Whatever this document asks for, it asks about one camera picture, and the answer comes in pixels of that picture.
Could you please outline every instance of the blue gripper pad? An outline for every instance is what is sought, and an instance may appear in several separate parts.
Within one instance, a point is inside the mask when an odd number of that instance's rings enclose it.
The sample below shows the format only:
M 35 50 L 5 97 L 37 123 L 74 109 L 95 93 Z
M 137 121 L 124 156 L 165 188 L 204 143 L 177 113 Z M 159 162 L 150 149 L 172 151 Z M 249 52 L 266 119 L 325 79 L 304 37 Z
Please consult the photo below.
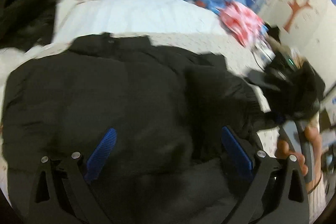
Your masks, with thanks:
M 228 127 L 222 128 L 222 144 L 235 165 L 237 172 L 248 180 L 253 178 L 253 162 L 236 139 L 237 136 Z
M 86 183 L 90 184 L 98 178 L 116 142 L 117 132 L 114 128 L 110 128 L 86 162 L 87 172 L 84 176 Z

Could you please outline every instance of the pink cloth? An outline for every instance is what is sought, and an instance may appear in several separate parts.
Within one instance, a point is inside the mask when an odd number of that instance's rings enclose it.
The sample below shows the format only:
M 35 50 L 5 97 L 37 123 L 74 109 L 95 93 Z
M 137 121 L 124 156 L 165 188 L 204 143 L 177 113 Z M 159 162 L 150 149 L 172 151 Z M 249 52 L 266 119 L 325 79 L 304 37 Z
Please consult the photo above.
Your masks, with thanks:
M 223 23 L 236 34 L 236 39 L 244 47 L 253 43 L 260 35 L 263 20 L 250 8 L 233 1 L 225 9 L 218 9 Z

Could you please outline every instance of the brown wall decal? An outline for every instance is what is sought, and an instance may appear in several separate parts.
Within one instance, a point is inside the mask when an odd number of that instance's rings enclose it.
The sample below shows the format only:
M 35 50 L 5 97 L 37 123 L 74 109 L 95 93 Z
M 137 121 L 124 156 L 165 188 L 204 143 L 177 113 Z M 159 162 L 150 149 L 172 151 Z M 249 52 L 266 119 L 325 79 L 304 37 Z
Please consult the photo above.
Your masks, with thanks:
M 306 3 L 304 5 L 301 5 L 301 6 L 297 3 L 297 0 L 293 0 L 293 2 L 289 1 L 288 5 L 292 9 L 292 14 L 289 17 L 287 23 L 284 25 L 283 28 L 285 29 L 286 32 L 289 33 L 290 28 L 291 28 L 292 23 L 293 23 L 293 20 L 296 17 L 296 15 L 298 14 L 298 12 L 301 11 L 302 9 L 304 9 L 304 8 L 312 9 L 312 6 L 309 4 L 309 0 L 306 0 Z

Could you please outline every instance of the wall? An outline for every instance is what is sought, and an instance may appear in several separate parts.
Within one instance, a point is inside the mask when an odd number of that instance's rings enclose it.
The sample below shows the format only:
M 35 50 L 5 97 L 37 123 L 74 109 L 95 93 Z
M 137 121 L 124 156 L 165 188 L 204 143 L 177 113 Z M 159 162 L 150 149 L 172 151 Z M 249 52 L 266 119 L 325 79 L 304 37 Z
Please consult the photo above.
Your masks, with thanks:
M 293 11 L 296 16 L 288 25 Z M 282 43 L 297 48 L 308 59 L 327 89 L 335 82 L 336 6 L 332 0 L 273 0 L 260 15 L 281 28 Z

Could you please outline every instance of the metal bolt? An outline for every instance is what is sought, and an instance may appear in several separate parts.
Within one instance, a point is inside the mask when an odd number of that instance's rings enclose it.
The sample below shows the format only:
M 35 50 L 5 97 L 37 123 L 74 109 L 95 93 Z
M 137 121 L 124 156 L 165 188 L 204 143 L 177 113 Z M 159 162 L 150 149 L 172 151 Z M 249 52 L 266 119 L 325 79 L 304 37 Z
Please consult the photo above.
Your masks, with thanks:
M 45 164 L 48 160 L 49 160 L 49 158 L 48 158 L 47 156 L 44 156 L 44 157 L 41 159 L 41 162 Z
M 71 155 L 71 158 L 73 158 L 75 160 L 75 159 L 78 159 L 80 156 L 81 156 L 81 154 L 79 152 L 73 152 L 72 155 Z
M 295 155 L 290 155 L 290 156 L 289 156 L 289 159 L 290 159 L 291 161 L 297 161 L 297 157 L 296 157 Z
M 265 153 L 265 151 L 262 151 L 262 150 L 259 150 L 259 151 L 257 152 L 257 155 L 258 155 L 260 158 L 265 158 L 265 157 L 266 157 L 266 153 Z

